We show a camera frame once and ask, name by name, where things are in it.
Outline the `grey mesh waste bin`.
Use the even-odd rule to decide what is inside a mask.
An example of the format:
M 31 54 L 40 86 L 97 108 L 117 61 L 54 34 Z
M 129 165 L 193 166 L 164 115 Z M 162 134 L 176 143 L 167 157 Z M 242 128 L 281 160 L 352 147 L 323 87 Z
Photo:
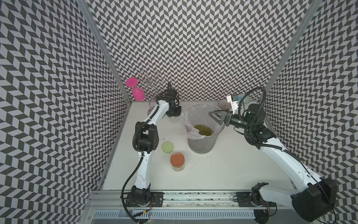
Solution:
M 210 104 L 197 104 L 183 112 L 181 121 L 185 127 L 188 145 L 193 152 L 204 155 L 214 148 L 224 126 L 211 118 L 209 113 L 218 109 Z

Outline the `light green jar lid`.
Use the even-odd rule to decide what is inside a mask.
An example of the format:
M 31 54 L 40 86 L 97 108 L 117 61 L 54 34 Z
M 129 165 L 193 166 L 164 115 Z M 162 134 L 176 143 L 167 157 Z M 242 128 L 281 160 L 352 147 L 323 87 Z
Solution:
M 168 154 L 174 150 L 174 145 L 172 142 L 166 141 L 162 144 L 161 149 L 164 153 Z

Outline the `glass jar with mung beans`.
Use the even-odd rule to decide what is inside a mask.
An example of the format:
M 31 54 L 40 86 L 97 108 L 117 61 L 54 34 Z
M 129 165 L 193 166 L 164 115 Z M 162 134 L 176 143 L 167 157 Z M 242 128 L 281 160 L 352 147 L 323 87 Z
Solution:
M 168 116 L 168 119 L 171 123 L 178 122 L 180 114 L 171 114 L 171 116 Z

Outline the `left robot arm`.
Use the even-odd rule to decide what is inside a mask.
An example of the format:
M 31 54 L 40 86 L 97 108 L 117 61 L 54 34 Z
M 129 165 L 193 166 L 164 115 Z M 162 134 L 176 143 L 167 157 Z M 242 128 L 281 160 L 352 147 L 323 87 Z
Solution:
M 153 152 L 159 144 L 158 123 L 165 117 L 178 117 L 181 113 L 179 94 L 168 82 L 167 89 L 157 94 L 155 97 L 156 105 L 148 117 L 135 125 L 135 132 L 132 138 L 133 149 L 138 153 L 139 163 L 125 181 L 121 189 L 121 201 L 123 208 L 129 218 L 136 224 L 144 224 L 147 220 L 136 219 L 128 210 L 126 201 L 135 205 L 153 205 L 154 199 L 151 198 L 151 181 L 149 168 Z

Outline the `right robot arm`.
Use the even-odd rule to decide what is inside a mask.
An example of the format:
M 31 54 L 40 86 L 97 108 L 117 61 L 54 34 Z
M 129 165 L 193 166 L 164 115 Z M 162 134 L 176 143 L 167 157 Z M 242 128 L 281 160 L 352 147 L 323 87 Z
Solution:
M 331 178 L 323 178 L 309 169 L 290 152 L 278 137 L 264 125 L 266 113 L 263 109 L 267 92 L 264 87 L 248 91 L 241 100 L 230 97 L 238 103 L 233 111 L 216 110 L 209 116 L 219 125 L 242 128 L 248 144 L 268 155 L 290 178 L 295 189 L 272 187 L 261 182 L 252 187 L 249 200 L 253 206 L 269 207 L 270 203 L 293 209 L 307 222 L 320 221 L 328 212 L 334 212 L 337 198 L 337 184 Z

